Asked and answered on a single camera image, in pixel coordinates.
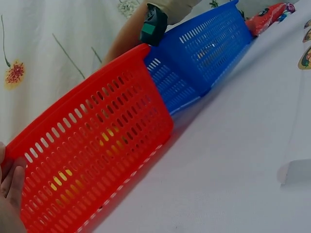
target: wristwatch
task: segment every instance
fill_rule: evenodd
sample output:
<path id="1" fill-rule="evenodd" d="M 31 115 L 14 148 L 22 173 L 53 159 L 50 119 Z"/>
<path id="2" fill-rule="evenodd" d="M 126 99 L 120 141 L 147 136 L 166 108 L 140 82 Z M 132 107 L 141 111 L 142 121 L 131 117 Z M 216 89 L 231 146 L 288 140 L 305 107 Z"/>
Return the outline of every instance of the wristwatch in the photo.
<path id="1" fill-rule="evenodd" d="M 158 46 L 167 29 L 168 16 L 157 6 L 147 4 L 148 13 L 140 32 L 140 40 L 152 46 Z"/>

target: blue plastic basket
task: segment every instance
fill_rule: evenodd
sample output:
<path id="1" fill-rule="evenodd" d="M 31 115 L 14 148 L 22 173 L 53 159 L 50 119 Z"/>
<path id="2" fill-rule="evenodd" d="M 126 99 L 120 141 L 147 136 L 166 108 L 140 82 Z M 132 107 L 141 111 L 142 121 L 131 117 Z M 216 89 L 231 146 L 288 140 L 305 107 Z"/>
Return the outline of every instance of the blue plastic basket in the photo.
<path id="1" fill-rule="evenodd" d="M 252 36 L 238 0 L 203 13 L 165 33 L 145 64 L 171 115 L 208 93 Z"/>

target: sticker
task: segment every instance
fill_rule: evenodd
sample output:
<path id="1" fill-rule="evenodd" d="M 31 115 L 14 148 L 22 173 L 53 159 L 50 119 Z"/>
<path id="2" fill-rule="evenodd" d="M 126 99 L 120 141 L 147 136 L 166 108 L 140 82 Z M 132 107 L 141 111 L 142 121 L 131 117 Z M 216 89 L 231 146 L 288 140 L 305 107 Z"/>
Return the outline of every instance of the sticker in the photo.
<path id="1" fill-rule="evenodd" d="M 298 63 L 299 69 L 311 69 L 311 47 L 304 53 Z"/>
<path id="2" fill-rule="evenodd" d="M 311 40 L 311 29 L 307 32 L 305 37 L 303 38 L 303 43 L 306 43 L 307 41 Z"/>
<path id="3" fill-rule="evenodd" d="M 306 22 L 305 28 L 308 28 L 309 26 L 311 26 L 311 19 L 308 22 Z"/>

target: snack bag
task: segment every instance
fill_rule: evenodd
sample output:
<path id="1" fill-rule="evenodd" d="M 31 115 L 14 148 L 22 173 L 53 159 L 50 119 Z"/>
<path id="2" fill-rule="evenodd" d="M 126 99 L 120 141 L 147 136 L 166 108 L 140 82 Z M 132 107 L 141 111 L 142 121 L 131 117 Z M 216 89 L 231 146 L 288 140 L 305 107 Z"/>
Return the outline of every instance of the snack bag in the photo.
<path id="1" fill-rule="evenodd" d="M 295 6 L 291 3 L 286 4 L 286 10 L 283 14 L 277 19 L 278 22 L 282 22 L 288 15 L 291 15 L 296 11 Z"/>
<path id="2" fill-rule="evenodd" d="M 277 19 L 283 14 L 287 9 L 287 3 L 278 3 L 263 11 L 259 12 L 254 17 L 246 21 L 248 29 L 251 31 L 253 36 L 259 36 L 267 28 L 277 21 Z"/>

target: red flower print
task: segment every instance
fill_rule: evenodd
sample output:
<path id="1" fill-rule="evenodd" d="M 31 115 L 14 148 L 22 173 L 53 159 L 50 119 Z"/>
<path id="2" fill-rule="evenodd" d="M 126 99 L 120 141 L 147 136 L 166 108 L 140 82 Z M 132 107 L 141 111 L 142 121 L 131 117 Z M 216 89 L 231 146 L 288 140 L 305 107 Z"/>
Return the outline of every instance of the red flower print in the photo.
<path id="1" fill-rule="evenodd" d="M 6 58 L 5 50 L 4 50 L 4 25 L 3 25 L 3 18 L 1 15 L 1 22 L 2 22 L 2 30 L 3 30 L 3 53 L 4 59 L 9 67 L 8 70 L 5 72 L 4 78 L 4 88 L 7 90 L 13 90 L 16 88 L 23 80 L 25 76 L 25 65 L 24 63 L 20 62 L 19 60 L 15 60 L 13 64 L 10 64 Z"/>

